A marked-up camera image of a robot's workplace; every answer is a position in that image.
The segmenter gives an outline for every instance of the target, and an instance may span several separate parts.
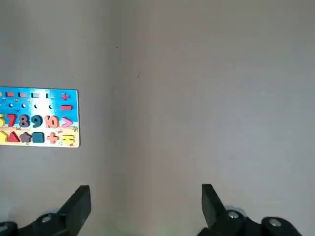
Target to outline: number 7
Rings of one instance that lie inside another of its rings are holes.
[[[15,123],[15,120],[16,120],[16,115],[14,115],[14,114],[8,114],[8,115],[6,115],[6,117],[10,119],[10,122],[9,122],[9,125],[8,125],[8,126],[9,126],[9,127],[14,126],[14,123]]]

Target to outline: star shape piece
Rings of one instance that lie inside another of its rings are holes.
[[[20,139],[22,143],[30,143],[31,142],[32,136],[28,134],[28,132],[24,132],[23,134],[20,135]]]

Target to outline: number puzzle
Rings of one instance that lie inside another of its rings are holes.
[[[77,91],[0,87],[0,145],[79,147]]]

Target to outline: number 9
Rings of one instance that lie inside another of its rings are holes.
[[[31,121],[35,124],[35,125],[33,125],[33,128],[38,128],[38,127],[40,127],[42,125],[43,118],[41,116],[39,116],[39,115],[36,115],[36,116],[33,116],[31,118]]]

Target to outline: number 8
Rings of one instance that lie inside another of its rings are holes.
[[[27,115],[21,115],[21,116],[19,117],[19,121],[20,121],[19,125],[20,125],[22,128],[29,127],[29,125],[30,125],[30,118],[29,118],[29,116],[27,116]]]

